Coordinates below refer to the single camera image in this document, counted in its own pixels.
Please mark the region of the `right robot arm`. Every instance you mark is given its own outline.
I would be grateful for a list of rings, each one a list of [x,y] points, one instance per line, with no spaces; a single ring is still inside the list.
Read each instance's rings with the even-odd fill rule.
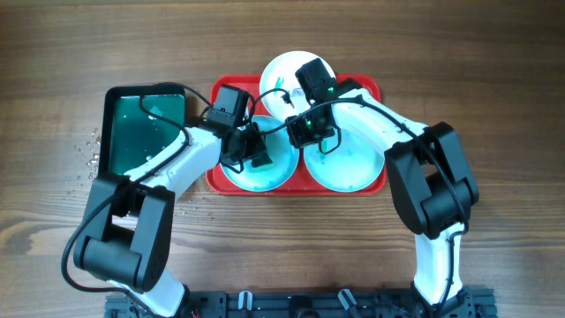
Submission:
[[[302,79],[299,85],[309,108],[285,121],[292,144],[321,140],[320,126],[332,125],[384,155],[396,213],[415,235],[413,288],[428,310],[443,314],[463,289],[460,243],[478,202],[456,131],[445,122],[429,126],[403,117],[354,79]]]

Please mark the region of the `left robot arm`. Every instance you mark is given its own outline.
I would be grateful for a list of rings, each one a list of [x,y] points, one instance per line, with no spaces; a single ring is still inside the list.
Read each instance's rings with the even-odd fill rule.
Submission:
[[[266,151],[256,124],[203,122],[178,130],[149,161],[94,180],[84,217],[62,257],[61,271],[69,285],[82,292],[122,294],[127,316],[199,316],[190,289],[166,268],[176,201],[217,164],[243,164]],[[77,284],[70,279],[70,261],[107,286]]]

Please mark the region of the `green sponge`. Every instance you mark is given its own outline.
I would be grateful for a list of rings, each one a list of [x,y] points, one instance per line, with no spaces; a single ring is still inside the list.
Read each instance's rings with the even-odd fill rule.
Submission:
[[[254,170],[267,170],[274,166],[273,160],[268,153],[262,153],[251,160],[251,168]]]

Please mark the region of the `white plate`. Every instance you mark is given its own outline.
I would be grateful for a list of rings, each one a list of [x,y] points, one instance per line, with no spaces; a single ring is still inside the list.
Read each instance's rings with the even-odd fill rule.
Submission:
[[[290,51],[273,59],[264,69],[260,78],[261,95],[273,88],[281,88],[290,94],[291,103],[283,100],[282,91],[270,93],[261,99],[272,117],[284,121],[287,117],[296,116],[310,108],[295,72],[303,64],[316,58],[317,55],[308,51]]]

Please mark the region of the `light blue plate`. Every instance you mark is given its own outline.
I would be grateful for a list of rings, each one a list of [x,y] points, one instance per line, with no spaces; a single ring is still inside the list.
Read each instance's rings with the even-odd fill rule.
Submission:
[[[313,179],[325,188],[342,193],[366,189],[384,167],[384,157],[367,142],[342,130],[338,136],[324,139],[322,151],[317,144],[303,150],[305,166]]]
[[[274,162],[271,169],[254,170],[251,160],[234,165],[221,163],[229,180],[247,191],[273,190],[286,182],[298,166],[299,151],[291,146],[289,136],[283,129],[262,136],[267,153]]]

